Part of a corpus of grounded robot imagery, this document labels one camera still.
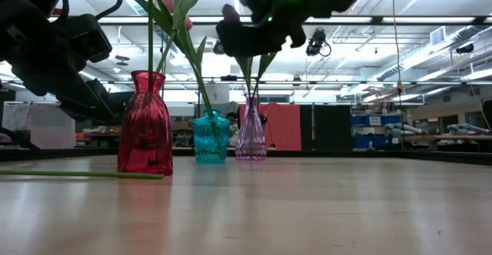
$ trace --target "purple glass vase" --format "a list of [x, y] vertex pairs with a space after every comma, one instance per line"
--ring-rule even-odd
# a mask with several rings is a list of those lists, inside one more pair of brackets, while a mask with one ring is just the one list
[[128, 101], [121, 126], [118, 171], [145, 174], [173, 174], [172, 132], [169, 112], [159, 96], [165, 76], [133, 71], [135, 93]]
[[258, 114], [258, 99], [246, 98], [246, 111], [241, 119], [236, 159], [240, 161], [262, 161], [267, 158], [267, 144]]

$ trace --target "ceiling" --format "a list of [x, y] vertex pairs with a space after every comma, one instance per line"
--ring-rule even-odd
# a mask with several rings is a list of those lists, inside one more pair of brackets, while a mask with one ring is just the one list
[[[115, 0], [69, 0], [70, 14], [80, 15], [84, 13], [97, 14], [106, 8], [111, 7]], [[237, 0], [200, 0], [190, 11], [190, 16], [218, 16], [224, 4], [235, 5], [241, 15], [249, 15], [249, 11], [240, 6]], [[339, 15], [392, 15], [391, 0], [358, 0], [350, 10]], [[397, 15], [418, 15], [418, 16], [474, 16], [489, 15], [492, 13], [492, 0], [395, 0], [395, 12]], [[142, 16], [145, 12], [133, 2], [124, 0], [120, 7], [112, 16]], [[287, 45], [278, 53], [274, 62], [264, 76], [265, 81], [291, 81], [295, 75], [300, 75], [301, 79], [309, 81], [375, 81], [378, 75], [387, 66], [397, 63], [397, 47], [395, 45], [395, 34], [392, 26], [338, 26], [338, 25], [305, 25], [304, 30], [307, 36], [311, 36], [316, 28], [323, 28], [328, 36], [327, 42], [332, 47], [329, 57], [321, 56], [308, 57], [305, 54], [306, 46], [290, 49]], [[397, 42], [401, 55], [401, 60], [408, 58], [409, 54], [414, 54], [422, 48], [426, 48], [430, 39], [430, 33], [439, 27], [429, 25], [401, 26], [397, 28]], [[148, 33], [145, 26], [104, 26], [106, 35], [113, 45], [113, 52], [109, 59], [97, 64], [88, 63], [83, 74], [87, 78], [99, 78], [101, 81], [128, 81], [131, 71], [147, 69], [147, 50]], [[462, 27], [446, 27], [446, 34], [452, 35]], [[191, 37], [194, 44], [198, 45], [202, 38], [207, 36], [213, 45], [217, 39], [213, 25], [196, 25], [191, 30]], [[402, 81], [417, 81], [419, 78], [446, 68], [456, 62], [467, 60], [469, 57], [477, 57], [481, 53], [490, 50], [489, 31], [482, 31], [478, 36], [472, 38], [475, 44], [475, 52], [472, 55], [460, 56], [454, 54], [451, 59], [449, 48], [436, 52], [426, 58], [422, 57], [419, 64], [407, 64], [407, 69], [401, 73]], [[155, 66], [160, 59], [159, 48], [161, 47], [160, 35], [154, 35], [154, 58]], [[124, 55], [130, 58], [128, 66], [118, 66], [116, 55]], [[476, 62], [486, 64], [486, 59]], [[203, 62], [204, 76], [218, 77], [225, 74], [239, 75], [239, 68], [234, 59], [227, 58], [225, 55], [213, 55], [212, 53], [204, 56]], [[0, 75], [3, 79], [9, 78], [8, 71], [0, 67]], [[469, 67], [462, 67], [460, 75], [470, 72]], [[172, 52], [166, 64], [167, 81], [166, 89], [179, 90], [185, 89], [193, 91], [194, 85], [180, 85], [175, 81], [185, 81], [193, 79], [192, 70], [181, 58], [179, 52]], [[453, 81], [459, 79], [457, 70], [449, 71], [435, 79]], [[397, 77], [389, 77], [385, 81], [396, 81]], [[112, 91], [127, 91], [131, 85], [108, 85]], [[341, 94], [341, 96], [353, 98], [359, 95], [361, 100], [373, 94], [385, 93], [393, 88], [393, 85], [379, 85], [379, 87], [359, 87], [342, 84], [323, 84], [318, 86], [303, 86], [302, 89], [293, 88], [292, 85], [262, 85], [265, 89], [277, 90], [299, 90], [302, 96], [316, 97], [322, 101], [324, 95]]]

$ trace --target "wooden table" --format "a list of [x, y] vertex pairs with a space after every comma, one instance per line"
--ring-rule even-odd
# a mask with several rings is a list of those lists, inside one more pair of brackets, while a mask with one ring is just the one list
[[[2, 164], [111, 171], [116, 157]], [[492, 168], [270, 158], [164, 180], [0, 177], [1, 255], [489, 255]]]
[[429, 148], [431, 150], [437, 150], [437, 142], [438, 141], [477, 141], [483, 142], [486, 141], [490, 143], [492, 141], [492, 136], [488, 135], [412, 135], [405, 136], [405, 141], [407, 142], [427, 142], [429, 143]]

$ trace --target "vase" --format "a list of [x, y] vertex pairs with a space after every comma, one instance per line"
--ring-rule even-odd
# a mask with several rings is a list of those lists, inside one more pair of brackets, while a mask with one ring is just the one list
[[263, 161], [267, 158], [267, 143], [258, 114], [258, 99], [246, 98], [246, 110], [241, 119], [236, 159], [240, 161]]
[[118, 171], [172, 175], [172, 132], [169, 112], [159, 96], [165, 76], [133, 71], [135, 93], [128, 101], [121, 126]]
[[194, 155], [199, 164], [225, 163], [229, 121], [218, 117], [219, 114], [219, 110], [206, 109], [204, 117], [193, 120]]

